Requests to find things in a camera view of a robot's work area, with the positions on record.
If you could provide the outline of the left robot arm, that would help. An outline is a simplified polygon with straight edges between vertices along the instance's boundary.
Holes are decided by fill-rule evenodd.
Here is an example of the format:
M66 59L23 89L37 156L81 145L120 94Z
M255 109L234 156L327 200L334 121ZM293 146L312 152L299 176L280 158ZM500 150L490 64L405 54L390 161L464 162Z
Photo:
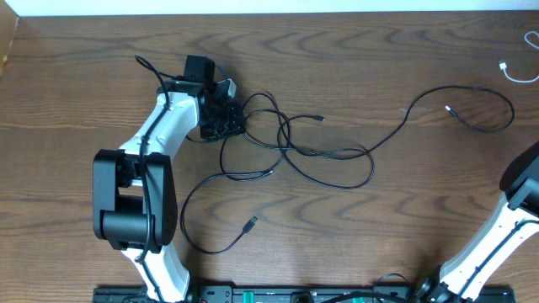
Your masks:
M205 142L242 134L243 110L233 80L216 82L216 64L206 56L187 56L177 76L141 55L136 61L157 76L156 105L127 142L94 157L93 231L136 266L149 300L189 302L190 274L173 244L179 211L172 162L194 128Z

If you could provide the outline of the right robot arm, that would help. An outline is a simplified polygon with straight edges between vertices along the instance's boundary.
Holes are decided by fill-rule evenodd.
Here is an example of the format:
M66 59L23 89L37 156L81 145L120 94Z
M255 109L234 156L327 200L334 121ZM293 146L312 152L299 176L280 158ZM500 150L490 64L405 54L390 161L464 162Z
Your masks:
M466 246L439 266L412 295L413 302L474 302L489 277L526 239L538 233L538 145L504 171L490 217Z

